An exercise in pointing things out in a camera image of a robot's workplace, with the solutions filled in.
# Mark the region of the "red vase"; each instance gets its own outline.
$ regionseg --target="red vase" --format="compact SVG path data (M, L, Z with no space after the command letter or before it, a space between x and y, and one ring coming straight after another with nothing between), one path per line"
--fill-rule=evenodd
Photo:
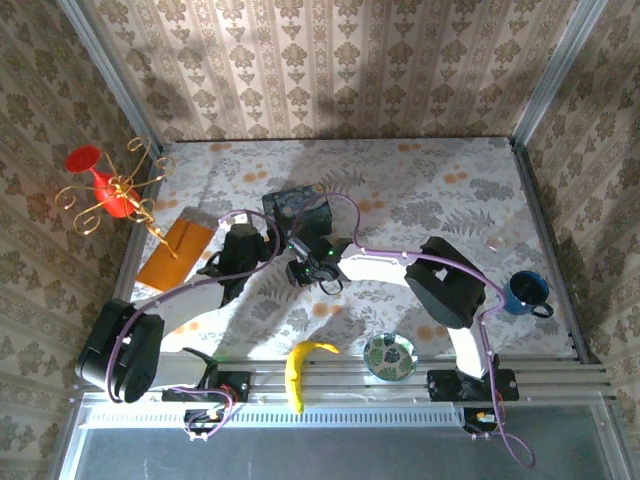
M111 173L98 172L94 167L100 160L100 149L92 145L87 145L75 149L69 154L66 161L67 171L71 173L90 172L93 175L93 186L96 189L95 195L98 202L104 202L116 191L115 187L109 185L109 180L113 177ZM140 201L140 195L134 189L129 190L129 195L136 201ZM115 218L124 218L135 211L133 204L126 198L111 197L102 205L104 209Z

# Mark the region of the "table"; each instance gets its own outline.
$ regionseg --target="table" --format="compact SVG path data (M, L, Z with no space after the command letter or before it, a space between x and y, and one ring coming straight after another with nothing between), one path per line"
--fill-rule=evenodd
M437 235L480 266L481 238L487 229L498 230L524 212L535 232L506 138L183 143L164 153L178 165L157 200L157 224L164 231L179 216L213 226L231 209L262 210L265 193L320 182L326 191L348 194L358 202L365 245L415 251ZM331 199L330 204L330 239L349 237L354 212L346 202ZM191 274L219 250L223 239L222 231L217 232ZM147 238L140 266L156 242ZM331 342L343 354L355 356L370 335L396 331L414 342L420 355L453 355L446 329L408 289L358 282L329 296L318 286L295 288L285 276L289 260L288 254L278 257L249 279L239 299L193 319L167 342L218 356L280 359L309 339ZM556 286L535 233L500 263L482 268L502 285L525 269L547 278L556 314L539 319L503 312L489 323L492 346L503 355L574 358ZM137 283L132 300L156 293ZM485 305L495 301L487 296Z

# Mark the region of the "blue mug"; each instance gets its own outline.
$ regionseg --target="blue mug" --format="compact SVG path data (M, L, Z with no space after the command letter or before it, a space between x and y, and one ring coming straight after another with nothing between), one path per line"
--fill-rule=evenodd
M513 315L530 313L540 318L549 318L553 315L553 308L546 303L549 297L549 285L535 272L523 270L516 273L504 286L504 295L506 297L504 309ZM538 307L544 308L546 312L537 312L535 309Z

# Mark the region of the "metal frame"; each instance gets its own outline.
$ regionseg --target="metal frame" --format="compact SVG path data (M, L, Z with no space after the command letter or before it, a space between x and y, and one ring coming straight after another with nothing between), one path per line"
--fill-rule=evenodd
M104 38L101 38L99 28L87 14L86 7L77 0L59 0L59 3L136 134L147 135L153 139L152 158L157 158L162 146L159 145L148 119L142 113L143 110L139 108L135 97L130 94L123 82L121 72L112 56L105 49L106 42ZM609 447L605 450L609 465L622 465L614 472L619 475L615 478L632 478L633 468L629 462L628 450L624 447L623 437L610 405L615 398L615 389L609 384L604 367L586 365L589 362L588 350L571 308L569 294L562 281L557 260L553 255L551 235L537 202L535 186L524 149L524 145L542 119L606 4L607 0L581 0L579 2L512 135L520 179L543 245L545 259L551 267L552 280L558 287L559 301L573 337L576 354L582 365L571 359L546 360L543 358L541 360L539 358L523 359L523 357L508 358L505 356L502 358L501 366L516 372L521 394L521 400L509 403L509 407L590 405L594 420L599 426L598 432L603 446ZM150 172L150 178L153 176L155 176L155 172ZM144 196L156 198L159 188L159 184L148 186L144 191ZM116 297L130 298L131 296L146 235L147 231L144 227L141 225L134 227L116 284L114 292ZM407 412L418 413L433 412L445 408L455 412L459 408L457 405L445 406L432 403L424 385L427 370L447 368L454 368L452 360L421 358L418 371L409 381L401 384L378 384L366 371L359 358L347 358L343 361L316 360L306 365L303 377L304 396L307 404L313 406L312 410L316 407L340 407L381 414L389 409L407 409ZM230 359L221 365L221 369L243 369L254 372L249 407L245 413L253 411L251 409L260 409L263 413L267 413L285 408L284 360ZM112 410L116 416L133 414L130 409L134 407L127 406L126 410L123 410L122 407L108 403L102 393L82 394L81 390L76 390L75 393L77 401L54 450L54 462L50 469L52 478L73 478L87 432L86 428L78 427L81 424L90 426L90 423L87 422L91 421L90 415L94 408L102 411ZM176 404L168 405L159 402L158 395L158 393L147 394L135 405L135 408L141 407L147 412L156 413L161 413L164 409L175 408ZM78 401L81 398L83 400L80 405ZM188 407L188 404L177 405L180 409ZM134 420L140 421L142 417L130 418L128 421L133 422Z
M533 135L607 3L608 0L581 0L578 3L513 131L516 144L526 145Z
M422 357L418 370L406 382L377 383L362 360L347 357L326 359L312 354L305 364L303 394L305 414L291 413L286 405L285 361L228 359L221 370L248 370L253 373L249 402L236 411L238 417L226 428L327 428L450 427L461 425L461 408L487 407L488 403L436 403L425 388L430 369L454 368L451 360ZM186 360L175 355L175 371ZM633 465L624 448L624 439L611 414L615 389L601 365L581 365L575 360L527 361L503 358L501 367L516 372L521 399L508 408L533 406L590 406L603 448L603 460L611 478L635 478ZM85 393L81 407L71 422L72 435L58 472L72 479L82 455L84 438L94 428L182 428L184 411L209 406L203 403L166 403L160 392L147 393L140 401L123 406L110 403L103 392Z
M529 205L529 211L533 217L533 223L536 227L538 238L540 239L545 261L547 262L547 265L549 265L551 279L556 287L556 291L558 292L558 302L562 313L564 314L565 321L567 322L567 327L571 332L571 337L573 338L576 355L581 363L590 363L591 359L589 357L589 351L582 336L582 332L580 331L578 320L576 319L573 311L569 290L562 278L558 259L554 253L553 241L550 233L551 229L545 219L544 213L542 212L540 202L538 202L536 187L533 180L534 177L531 171L531 165L529 163L526 148L516 144L513 146L513 153L515 155L516 167L520 176L522 188Z

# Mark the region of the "white vent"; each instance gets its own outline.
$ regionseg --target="white vent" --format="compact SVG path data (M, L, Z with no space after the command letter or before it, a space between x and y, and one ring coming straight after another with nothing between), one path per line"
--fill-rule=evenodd
M81 428L182 428L184 409L142 413L104 411L94 407ZM225 428L341 428L341 427L457 427L463 424L462 410L427 408L316 408L302 415L287 407L243 406L235 411Z

